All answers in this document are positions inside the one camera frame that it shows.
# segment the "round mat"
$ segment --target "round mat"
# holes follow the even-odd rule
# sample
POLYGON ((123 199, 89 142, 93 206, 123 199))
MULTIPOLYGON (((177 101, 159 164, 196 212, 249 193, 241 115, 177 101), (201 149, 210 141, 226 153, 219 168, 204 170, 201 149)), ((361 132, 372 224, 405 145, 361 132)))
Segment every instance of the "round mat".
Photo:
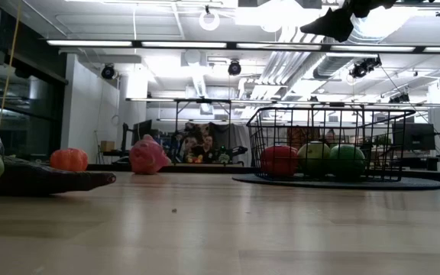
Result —
POLYGON ((233 180, 245 183, 259 183, 279 186, 334 188, 334 189, 366 189, 366 190, 434 190, 440 189, 440 182, 416 178, 402 178, 399 182, 330 182, 330 181, 289 181, 266 180, 254 174, 235 175, 233 180))

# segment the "wooden floor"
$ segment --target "wooden floor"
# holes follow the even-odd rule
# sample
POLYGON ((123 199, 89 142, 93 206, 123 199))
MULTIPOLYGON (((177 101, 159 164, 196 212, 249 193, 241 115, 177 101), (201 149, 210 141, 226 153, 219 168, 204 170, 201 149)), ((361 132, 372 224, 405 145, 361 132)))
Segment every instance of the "wooden floor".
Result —
POLYGON ((117 183, 91 192, 0 197, 6 274, 436 275, 440 190, 118 173, 117 183))

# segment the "pink plastic bag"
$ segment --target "pink plastic bag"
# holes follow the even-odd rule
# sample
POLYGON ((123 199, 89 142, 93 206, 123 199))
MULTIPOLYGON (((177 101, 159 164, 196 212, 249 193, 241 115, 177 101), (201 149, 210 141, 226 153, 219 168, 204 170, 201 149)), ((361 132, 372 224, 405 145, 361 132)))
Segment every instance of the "pink plastic bag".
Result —
POLYGON ((130 150, 131 170, 134 173, 155 174, 170 162, 162 147, 149 134, 144 135, 130 150))

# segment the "box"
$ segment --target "box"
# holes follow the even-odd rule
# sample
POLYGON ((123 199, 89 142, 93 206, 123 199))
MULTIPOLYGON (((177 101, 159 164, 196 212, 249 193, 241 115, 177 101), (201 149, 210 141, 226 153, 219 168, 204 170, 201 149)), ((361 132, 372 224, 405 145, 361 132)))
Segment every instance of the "box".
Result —
POLYGON ((114 141, 101 141, 101 152, 110 152, 115 149, 114 141))

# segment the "black wire basket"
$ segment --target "black wire basket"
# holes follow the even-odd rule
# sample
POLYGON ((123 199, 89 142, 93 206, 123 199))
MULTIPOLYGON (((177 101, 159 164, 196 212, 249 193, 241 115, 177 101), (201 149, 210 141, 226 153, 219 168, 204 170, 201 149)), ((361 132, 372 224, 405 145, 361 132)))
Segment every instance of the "black wire basket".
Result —
POLYGON ((406 118, 366 105, 259 108, 247 123, 256 176, 273 181, 401 180, 406 118))

